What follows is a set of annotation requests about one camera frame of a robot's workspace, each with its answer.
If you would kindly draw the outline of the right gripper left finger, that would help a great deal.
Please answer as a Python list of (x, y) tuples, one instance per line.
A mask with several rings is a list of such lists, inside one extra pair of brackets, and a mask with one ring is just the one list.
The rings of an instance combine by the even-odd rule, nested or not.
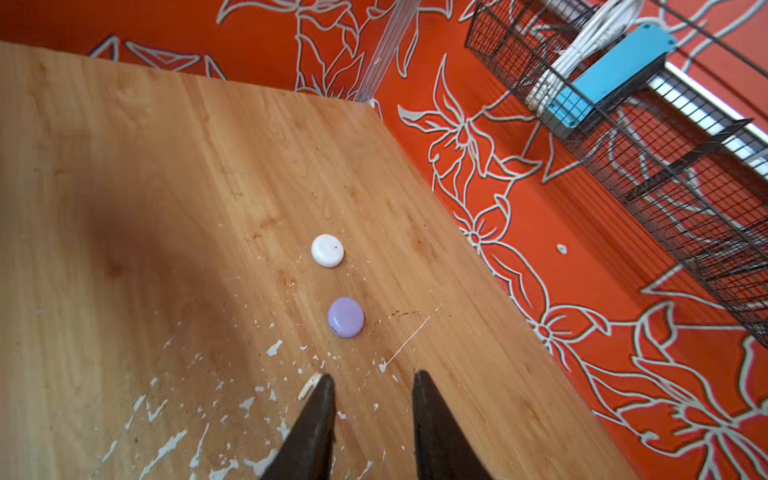
[(262, 479), (329, 479), (336, 417), (335, 382), (323, 374)]

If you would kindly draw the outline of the white earbuds charging case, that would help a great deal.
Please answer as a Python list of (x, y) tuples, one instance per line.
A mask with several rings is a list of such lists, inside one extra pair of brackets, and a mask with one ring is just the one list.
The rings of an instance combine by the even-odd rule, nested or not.
[(311, 244), (311, 255), (320, 266), (335, 268), (342, 263), (345, 250), (337, 237), (330, 234), (320, 234)]

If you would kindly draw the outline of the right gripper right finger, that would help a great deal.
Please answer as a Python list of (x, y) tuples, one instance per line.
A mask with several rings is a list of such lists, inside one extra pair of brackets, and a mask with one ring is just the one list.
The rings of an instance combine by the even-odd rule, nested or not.
[(414, 376), (412, 403), (419, 479), (491, 479), (425, 370)]

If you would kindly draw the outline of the cream earbud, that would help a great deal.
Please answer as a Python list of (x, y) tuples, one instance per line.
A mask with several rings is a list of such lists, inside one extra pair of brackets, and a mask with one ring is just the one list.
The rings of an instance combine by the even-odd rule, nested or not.
[(304, 386), (301, 388), (297, 400), (301, 401), (307, 397), (307, 395), (317, 386), (319, 381), (322, 379), (323, 374), (322, 373), (315, 373), (313, 374), (304, 384)]

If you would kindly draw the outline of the purple round case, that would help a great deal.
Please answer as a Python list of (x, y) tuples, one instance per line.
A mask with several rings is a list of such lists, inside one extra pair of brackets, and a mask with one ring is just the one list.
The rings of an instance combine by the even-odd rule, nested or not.
[(328, 310), (328, 323), (340, 338), (353, 338), (363, 329), (365, 316), (360, 304), (352, 298), (336, 299)]

